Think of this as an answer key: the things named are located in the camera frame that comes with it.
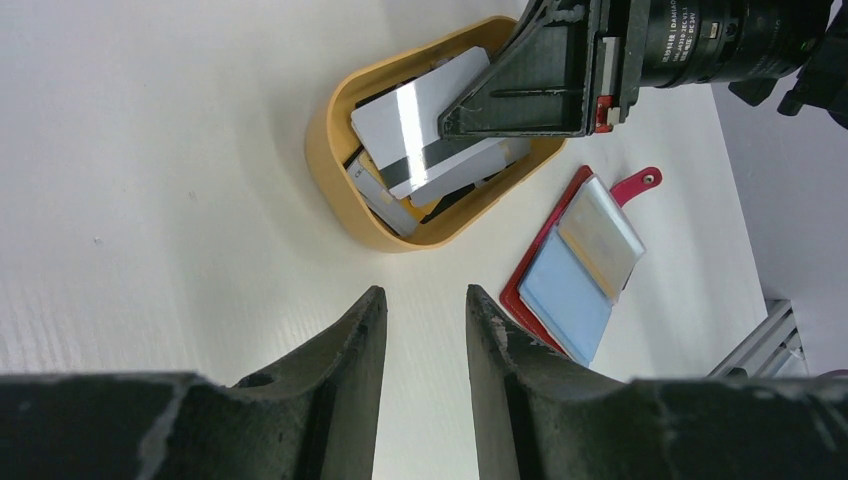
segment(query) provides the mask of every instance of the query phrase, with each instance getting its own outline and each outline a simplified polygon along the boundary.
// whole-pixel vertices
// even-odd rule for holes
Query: camera lens
[[[641,85],[783,77],[807,60],[828,15],[827,2],[651,0]]]

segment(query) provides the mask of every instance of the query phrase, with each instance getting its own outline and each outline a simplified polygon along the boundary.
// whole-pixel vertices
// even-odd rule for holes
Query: light blue card
[[[565,351],[579,364],[595,358],[612,302],[557,233],[527,269],[518,293]]]

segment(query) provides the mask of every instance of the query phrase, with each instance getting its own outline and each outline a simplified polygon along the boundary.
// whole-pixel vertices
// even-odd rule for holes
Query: yellow tray
[[[471,47],[484,47],[491,55],[507,40],[515,23],[511,18],[491,17],[430,45],[364,68],[347,77],[333,92],[327,106],[312,117],[306,132],[309,170],[336,217],[354,238],[370,248],[391,253],[438,248],[459,235],[563,148],[562,138],[534,139],[529,155],[432,221],[419,225],[407,238],[396,236],[374,216],[342,165],[360,143],[350,123],[356,102],[421,75],[438,60],[459,55]]]

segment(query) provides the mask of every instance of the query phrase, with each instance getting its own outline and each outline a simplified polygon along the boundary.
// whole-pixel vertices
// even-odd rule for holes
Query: red card holder
[[[518,268],[516,268],[512,276],[509,277],[509,281],[506,283],[506,287],[504,287],[500,296],[501,304],[509,313],[512,314],[515,321],[537,337],[541,338],[548,345],[562,352],[563,355],[565,355],[565,351],[562,347],[560,347],[557,342],[551,338],[548,331],[545,330],[545,327],[542,325],[542,322],[540,322],[539,319],[533,315],[533,312],[524,305],[524,302],[521,301],[521,297],[518,295],[518,284],[521,283],[521,279],[524,278],[524,273],[527,271],[527,268],[530,267],[530,263],[536,257],[536,254],[542,247],[542,243],[545,241],[545,238],[548,237],[548,232],[554,228],[560,217],[562,217],[562,214],[565,213],[565,209],[568,207],[568,204],[571,203],[571,200],[575,195],[577,195],[577,191],[580,189],[580,186],[583,185],[586,180],[589,180],[592,174],[592,169],[586,165],[583,165],[577,170],[577,174],[574,175],[573,179],[571,179],[571,183],[568,184],[568,187],[565,189],[565,193],[563,193],[562,197],[557,202],[554,210],[551,212],[551,215],[547,220],[545,220],[545,224],[542,226],[542,229],[539,230],[539,234],[536,235],[535,239],[533,239],[533,243],[530,244],[530,248],[527,250],[527,253],[525,253],[524,257],[521,258]]]
[[[521,301],[521,297],[518,294],[518,285],[521,283],[521,279],[524,278],[524,274],[527,272],[527,269],[530,267],[533,259],[536,258],[536,254],[539,252],[539,249],[542,248],[542,243],[544,243],[545,239],[548,237],[548,232],[550,232],[551,229],[556,226],[557,222],[559,222],[559,219],[565,213],[566,208],[568,208],[568,204],[571,203],[571,200],[573,200],[577,195],[577,191],[580,190],[580,186],[589,180],[593,174],[594,172],[592,172],[592,169],[587,165],[583,165],[577,170],[574,178],[571,179],[571,183],[569,183],[568,187],[565,189],[565,193],[562,194],[562,197],[557,202],[551,212],[551,215],[547,220],[545,220],[545,224],[542,226],[542,229],[539,230],[539,234],[536,235],[536,238],[533,239],[533,243],[530,244],[530,248],[527,249],[524,257],[521,258],[518,268],[516,268],[512,276],[509,277],[509,281],[506,283],[506,286],[500,296],[501,304],[509,313],[512,314],[515,321],[566,356],[567,354],[565,351],[550,336],[550,334],[548,334],[548,331],[542,325],[542,322],[539,321],[536,315],[534,315],[533,312],[524,305],[524,302]],[[662,172],[660,172],[658,168],[648,167],[632,177],[616,184],[610,189],[610,193],[619,206],[624,206],[625,203],[629,202],[639,194],[659,186],[659,184],[662,183],[662,180]]]

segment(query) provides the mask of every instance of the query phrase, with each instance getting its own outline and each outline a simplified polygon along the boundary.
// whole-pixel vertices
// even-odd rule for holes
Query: white surface
[[[352,70],[517,2],[116,3],[0,7],[3,372],[231,384],[380,284],[374,477],[476,478],[465,288],[500,291],[581,162],[666,178],[626,209],[649,252],[595,367],[706,374],[765,317],[708,87],[644,90],[626,125],[572,142],[452,244],[385,255],[310,180],[309,116]]]

